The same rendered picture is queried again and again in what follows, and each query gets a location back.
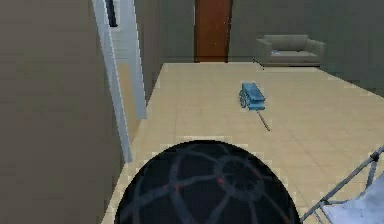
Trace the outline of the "dark framed picture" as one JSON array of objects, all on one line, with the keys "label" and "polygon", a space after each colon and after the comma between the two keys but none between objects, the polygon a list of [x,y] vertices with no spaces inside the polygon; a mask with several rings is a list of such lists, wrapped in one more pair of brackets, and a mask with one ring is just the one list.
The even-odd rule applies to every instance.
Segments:
[{"label": "dark framed picture", "polygon": [[105,0],[105,3],[106,3],[109,26],[110,27],[117,27],[118,24],[117,24],[113,0]]}]

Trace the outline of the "large black patterned ball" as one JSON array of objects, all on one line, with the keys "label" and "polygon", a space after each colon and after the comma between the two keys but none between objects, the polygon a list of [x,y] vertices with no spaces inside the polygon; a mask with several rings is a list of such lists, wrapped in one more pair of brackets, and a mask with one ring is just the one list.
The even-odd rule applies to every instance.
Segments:
[{"label": "large black patterned ball", "polygon": [[127,186],[114,224],[301,224],[274,172],[250,152],[194,140],[154,156]]}]

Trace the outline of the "grey sofa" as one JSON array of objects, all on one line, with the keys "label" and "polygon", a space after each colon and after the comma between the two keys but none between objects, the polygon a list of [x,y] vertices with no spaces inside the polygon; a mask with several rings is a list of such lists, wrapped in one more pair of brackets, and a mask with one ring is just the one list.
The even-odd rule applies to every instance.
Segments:
[{"label": "grey sofa", "polygon": [[[272,55],[272,50],[280,55]],[[264,35],[255,42],[253,61],[262,66],[319,67],[325,43],[307,35]]]}]

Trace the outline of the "brown wooden door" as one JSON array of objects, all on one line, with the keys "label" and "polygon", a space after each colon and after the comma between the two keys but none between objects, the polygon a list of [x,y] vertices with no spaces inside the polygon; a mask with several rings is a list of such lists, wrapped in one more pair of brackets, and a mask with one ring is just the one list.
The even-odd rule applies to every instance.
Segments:
[{"label": "brown wooden door", "polygon": [[233,0],[195,0],[196,62],[227,62]]}]

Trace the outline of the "blue toy wagon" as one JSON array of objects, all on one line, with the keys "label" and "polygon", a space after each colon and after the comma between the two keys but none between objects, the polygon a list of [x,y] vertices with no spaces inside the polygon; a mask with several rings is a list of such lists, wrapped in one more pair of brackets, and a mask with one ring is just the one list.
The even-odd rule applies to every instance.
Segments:
[{"label": "blue toy wagon", "polygon": [[240,106],[243,109],[247,108],[249,111],[255,111],[265,128],[270,131],[270,127],[261,114],[261,111],[265,109],[265,100],[266,98],[254,82],[243,82],[241,84],[239,92]]}]

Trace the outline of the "grey metal frame chair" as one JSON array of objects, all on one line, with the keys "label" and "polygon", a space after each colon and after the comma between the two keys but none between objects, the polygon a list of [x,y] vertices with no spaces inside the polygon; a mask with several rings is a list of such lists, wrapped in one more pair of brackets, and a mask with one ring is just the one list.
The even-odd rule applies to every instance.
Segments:
[{"label": "grey metal frame chair", "polygon": [[[384,145],[374,151],[346,178],[300,217],[300,223],[314,215],[318,224],[384,224],[384,171],[374,178]],[[346,184],[370,166],[364,190],[356,197],[332,200]]]}]

